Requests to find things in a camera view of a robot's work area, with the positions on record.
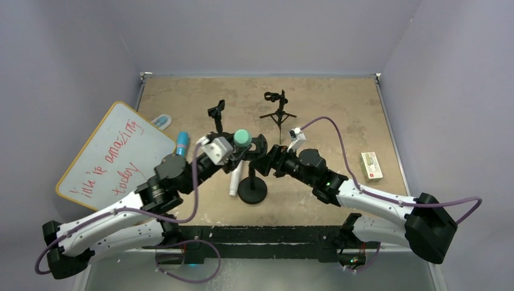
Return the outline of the blue microphone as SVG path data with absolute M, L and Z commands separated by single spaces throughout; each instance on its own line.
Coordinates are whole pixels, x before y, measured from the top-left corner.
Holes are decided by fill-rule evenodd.
M 189 147 L 189 134 L 185 131 L 181 131 L 178 133 L 177 140 L 176 140 L 176 154 L 186 157 L 187 150 Z

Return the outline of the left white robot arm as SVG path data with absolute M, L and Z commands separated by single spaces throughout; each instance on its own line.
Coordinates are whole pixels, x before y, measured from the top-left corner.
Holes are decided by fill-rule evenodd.
M 45 249 L 36 259 L 38 275 L 64 279 L 92 262 L 137 247 L 179 244 L 179 225 L 193 220 L 199 186 L 216 172 L 231 173 L 242 161 L 265 155 L 267 144 L 219 137 L 199 142 L 194 157 L 167 155 L 146 182 L 113 204 L 72 222 L 49 221 L 42 227 Z

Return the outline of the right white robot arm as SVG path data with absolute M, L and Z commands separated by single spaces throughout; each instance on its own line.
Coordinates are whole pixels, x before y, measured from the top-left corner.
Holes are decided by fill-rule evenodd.
M 441 264 L 458 229 L 434 196 L 422 193 L 415 198 L 357 186 L 354 180 L 330 170 L 316 149 L 295 154 L 274 145 L 250 166 L 263 176 L 270 172 L 277 178 L 291 176 L 311 187 L 312 194 L 325 204 L 369 213 L 353 213 L 343 224 L 340 238 L 349 247 L 360 242 L 396 244 L 430 263 Z

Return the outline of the black round-base stand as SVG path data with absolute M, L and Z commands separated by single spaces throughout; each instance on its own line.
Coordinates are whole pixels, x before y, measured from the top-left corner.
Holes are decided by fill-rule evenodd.
M 252 138 L 252 143 L 254 143 L 254 148 L 252 148 L 252 152 L 255 154 L 254 160 L 263 157 L 267 153 L 267 140 L 263 134 Z M 263 179 L 257 177 L 256 171 L 250 167 L 250 162 L 252 161 L 248 161 L 248 177 L 242 179 L 239 183 L 238 195 L 244 203 L 257 205 L 265 200 L 267 185 Z
M 222 111 L 225 109 L 225 100 L 222 99 L 218 102 L 217 106 L 211 107 L 207 110 L 209 117 L 215 121 L 216 132 L 221 134 L 223 132 L 222 127 Z

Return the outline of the black tripod mic stand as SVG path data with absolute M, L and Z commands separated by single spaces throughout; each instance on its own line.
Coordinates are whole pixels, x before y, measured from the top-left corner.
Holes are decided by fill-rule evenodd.
M 276 102 L 278 101 L 278 108 L 275 112 L 269 113 L 266 115 L 262 115 L 259 118 L 271 118 L 272 121 L 278 126 L 279 128 L 279 143 L 282 142 L 282 123 L 287 120 L 289 117 L 296 118 L 296 115 L 293 115 L 291 113 L 287 113 L 284 110 L 285 105 L 289 102 L 289 100 L 285 97 L 285 91 L 281 90 L 281 93 L 272 93 L 272 92 L 265 92 L 264 93 L 264 99 L 266 101 L 270 102 Z

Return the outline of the white microphone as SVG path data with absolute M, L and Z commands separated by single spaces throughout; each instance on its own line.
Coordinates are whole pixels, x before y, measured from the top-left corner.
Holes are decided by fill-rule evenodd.
M 238 187 L 239 187 L 239 183 L 241 181 L 243 165 L 244 165 L 244 162 L 241 161 L 236 166 L 236 168 L 231 172 L 230 184 L 229 184 L 229 196 L 230 197 L 237 197 L 237 195 L 238 195 Z

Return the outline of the green microphone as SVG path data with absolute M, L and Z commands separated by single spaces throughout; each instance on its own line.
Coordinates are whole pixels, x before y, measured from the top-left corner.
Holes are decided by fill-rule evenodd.
M 252 143 L 252 136 L 247 130 L 239 129 L 233 135 L 233 142 L 237 147 L 247 147 Z

